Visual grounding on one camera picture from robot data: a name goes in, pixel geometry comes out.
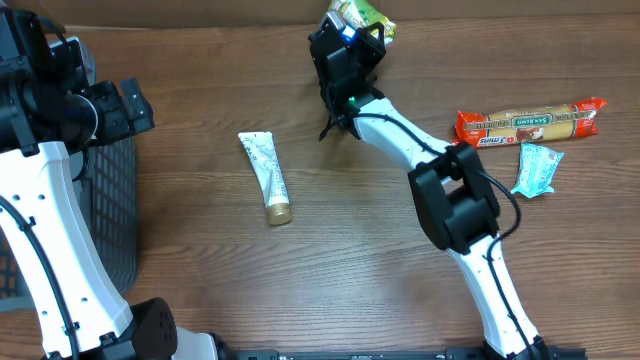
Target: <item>gold tube cap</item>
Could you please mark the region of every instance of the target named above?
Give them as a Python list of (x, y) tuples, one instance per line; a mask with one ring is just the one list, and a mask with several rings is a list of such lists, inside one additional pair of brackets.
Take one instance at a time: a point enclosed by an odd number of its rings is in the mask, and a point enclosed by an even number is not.
[(267, 208), (267, 218), (272, 226), (282, 225), (293, 219), (291, 205), (286, 203), (273, 204)]

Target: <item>blue light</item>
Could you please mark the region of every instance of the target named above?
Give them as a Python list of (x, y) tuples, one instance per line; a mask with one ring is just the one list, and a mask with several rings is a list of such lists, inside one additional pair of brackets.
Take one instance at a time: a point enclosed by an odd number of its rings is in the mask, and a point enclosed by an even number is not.
[(353, 39), (353, 36), (355, 34), (356, 34), (356, 30), (349, 25), (345, 26), (344, 30), (342, 30), (342, 36), (344, 36), (347, 39), (347, 41), (351, 41), (351, 39)]

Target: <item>light blue packet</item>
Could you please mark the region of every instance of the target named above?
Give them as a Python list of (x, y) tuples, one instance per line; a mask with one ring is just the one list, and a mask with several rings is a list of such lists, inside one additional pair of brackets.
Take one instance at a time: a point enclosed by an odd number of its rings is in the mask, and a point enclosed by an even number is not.
[(512, 194), (521, 193), (529, 199), (544, 193), (553, 193), (550, 186), (553, 174), (564, 153), (559, 153), (544, 146), (522, 143), (520, 151), (520, 174)]

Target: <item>cardboard wall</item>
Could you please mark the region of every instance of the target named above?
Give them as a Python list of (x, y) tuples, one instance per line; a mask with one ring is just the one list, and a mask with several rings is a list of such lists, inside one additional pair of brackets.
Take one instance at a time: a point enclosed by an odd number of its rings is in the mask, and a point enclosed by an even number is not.
[[(392, 20), (640, 12), (636, 0), (369, 0)], [(65, 25), (186, 28), (310, 24), (329, 0), (9, 0)]]

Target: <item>green snack package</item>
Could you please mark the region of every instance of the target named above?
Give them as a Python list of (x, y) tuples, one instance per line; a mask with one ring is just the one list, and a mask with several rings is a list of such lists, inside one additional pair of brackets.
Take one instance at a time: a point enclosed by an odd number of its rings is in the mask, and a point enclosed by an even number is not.
[[(396, 24), (382, 15), (367, 0), (332, 0), (329, 10), (335, 10), (355, 28), (367, 27), (377, 22), (384, 26), (384, 44), (389, 45), (396, 36)], [(374, 30), (371, 35), (377, 36)]]

